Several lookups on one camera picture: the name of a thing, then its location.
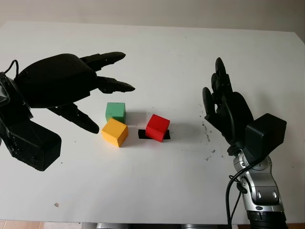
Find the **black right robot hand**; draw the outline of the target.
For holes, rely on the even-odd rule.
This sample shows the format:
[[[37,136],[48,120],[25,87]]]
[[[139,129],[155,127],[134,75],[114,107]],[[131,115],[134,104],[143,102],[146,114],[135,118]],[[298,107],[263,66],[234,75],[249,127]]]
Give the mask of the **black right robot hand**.
[[[233,156],[244,148],[245,128],[254,118],[244,97],[233,91],[220,57],[216,59],[211,84],[211,91],[207,87],[202,91],[205,120],[221,132],[230,145],[227,152]]]

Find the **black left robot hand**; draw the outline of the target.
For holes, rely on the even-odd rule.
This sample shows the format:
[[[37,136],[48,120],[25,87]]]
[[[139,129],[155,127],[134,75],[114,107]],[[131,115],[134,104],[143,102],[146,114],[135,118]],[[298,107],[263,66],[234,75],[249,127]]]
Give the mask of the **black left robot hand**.
[[[102,67],[122,60],[122,52],[77,57],[59,54],[39,60],[21,71],[14,82],[30,108],[47,108],[53,113],[97,134],[98,125],[80,111],[75,102],[99,89],[104,94],[132,92],[134,87],[114,78],[97,75]]]

